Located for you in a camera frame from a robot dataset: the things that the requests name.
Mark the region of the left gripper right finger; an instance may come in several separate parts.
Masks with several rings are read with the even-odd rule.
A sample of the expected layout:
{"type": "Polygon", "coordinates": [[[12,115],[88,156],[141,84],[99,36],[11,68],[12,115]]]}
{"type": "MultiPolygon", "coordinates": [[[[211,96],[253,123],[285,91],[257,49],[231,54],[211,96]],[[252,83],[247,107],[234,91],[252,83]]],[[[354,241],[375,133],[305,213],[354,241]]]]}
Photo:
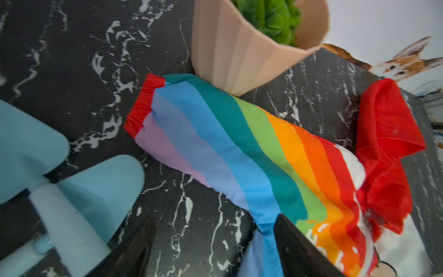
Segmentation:
{"type": "Polygon", "coordinates": [[[273,227],[285,277],[344,277],[283,214],[273,227]]]}

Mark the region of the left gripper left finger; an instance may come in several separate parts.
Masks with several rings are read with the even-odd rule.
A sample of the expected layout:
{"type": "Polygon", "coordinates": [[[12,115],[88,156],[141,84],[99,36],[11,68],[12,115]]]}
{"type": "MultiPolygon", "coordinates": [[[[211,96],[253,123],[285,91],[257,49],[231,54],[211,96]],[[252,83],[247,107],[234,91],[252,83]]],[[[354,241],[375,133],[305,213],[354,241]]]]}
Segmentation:
{"type": "Polygon", "coordinates": [[[147,217],[87,275],[89,277],[146,276],[155,235],[154,218],[147,217]]]}

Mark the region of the rainbow hooded kids jacket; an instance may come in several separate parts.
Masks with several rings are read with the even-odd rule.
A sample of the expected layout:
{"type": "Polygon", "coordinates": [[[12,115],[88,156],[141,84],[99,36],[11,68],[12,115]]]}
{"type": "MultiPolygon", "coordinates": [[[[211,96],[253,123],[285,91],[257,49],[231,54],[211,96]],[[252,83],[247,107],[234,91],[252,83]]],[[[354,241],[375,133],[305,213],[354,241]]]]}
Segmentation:
{"type": "Polygon", "coordinates": [[[149,74],[125,130],[160,163],[247,210],[240,277],[281,277],[276,221],[347,277],[428,277],[404,157],[426,148],[397,84],[362,95],[354,152],[191,74],[149,74]]]}

